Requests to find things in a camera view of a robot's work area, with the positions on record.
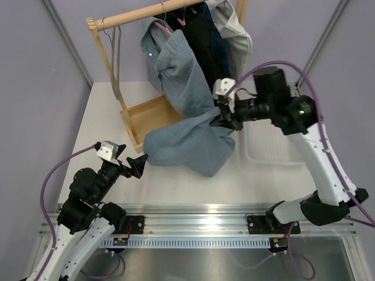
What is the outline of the light blue buttoned denim skirt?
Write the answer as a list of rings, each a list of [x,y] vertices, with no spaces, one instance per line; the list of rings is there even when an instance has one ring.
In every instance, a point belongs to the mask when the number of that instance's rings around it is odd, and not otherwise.
[[[155,17],[141,20],[141,49],[147,63],[147,76],[151,85],[164,96],[183,117],[191,118],[214,108],[214,101],[197,62],[181,30],[168,35],[154,22],[165,24]]]

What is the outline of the grey metal hanger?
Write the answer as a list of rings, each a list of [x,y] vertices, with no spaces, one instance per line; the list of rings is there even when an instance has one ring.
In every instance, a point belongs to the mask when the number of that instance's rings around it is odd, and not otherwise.
[[[116,100],[120,100],[120,53],[121,53],[121,35],[120,26],[112,28],[112,36],[106,31],[104,34],[111,43],[111,86]]]

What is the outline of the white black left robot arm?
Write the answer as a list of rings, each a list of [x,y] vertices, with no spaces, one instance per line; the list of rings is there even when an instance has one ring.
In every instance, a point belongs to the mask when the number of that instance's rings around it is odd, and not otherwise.
[[[55,224],[45,208],[45,189],[52,174],[71,158],[63,159],[47,174],[39,200],[52,240],[28,280],[75,280],[90,256],[111,234],[125,235],[125,242],[115,242],[114,247],[129,245],[132,234],[143,234],[143,215],[128,215],[118,204],[104,202],[120,177],[140,179],[143,175],[148,155],[128,157],[124,165],[118,157],[125,148],[125,144],[102,141],[72,154],[75,157],[95,150],[102,164],[97,172],[87,167],[74,174]]]

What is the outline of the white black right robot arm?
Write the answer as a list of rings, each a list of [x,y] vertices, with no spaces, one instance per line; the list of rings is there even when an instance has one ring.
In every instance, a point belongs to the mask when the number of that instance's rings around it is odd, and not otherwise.
[[[348,218],[352,207],[362,208],[369,194],[345,174],[326,135],[317,101],[306,95],[292,96],[284,71],[276,66],[259,68],[253,78],[256,94],[246,100],[237,98],[236,80],[216,80],[213,98],[220,114],[211,126],[240,131],[244,122],[270,120],[294,144],[316,187],[305,198],[281,201],[269,208],[265,213],[267,228],[279,232],[302,220],[328,225]]]

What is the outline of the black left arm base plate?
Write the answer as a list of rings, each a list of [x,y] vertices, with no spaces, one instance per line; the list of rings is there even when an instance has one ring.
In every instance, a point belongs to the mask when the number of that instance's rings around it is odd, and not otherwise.
[[[130,235],[136,234],[141,235],[144,233],[145,228],[145,216],[143,215],[128,215],[125,220],[124,231]]]

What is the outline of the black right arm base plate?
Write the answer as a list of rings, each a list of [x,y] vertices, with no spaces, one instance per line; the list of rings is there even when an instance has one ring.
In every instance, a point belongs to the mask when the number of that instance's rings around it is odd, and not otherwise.
[[[292,227],[291,234],[300,234],[301,229],[299,226],[299,222],[295,223],[288,223],[288,224],[280,224],[276,223],[273,227],[271,227],[267,220],[266,215],[247,215],[247,227],[249,234],[282,234],[285,235]]]

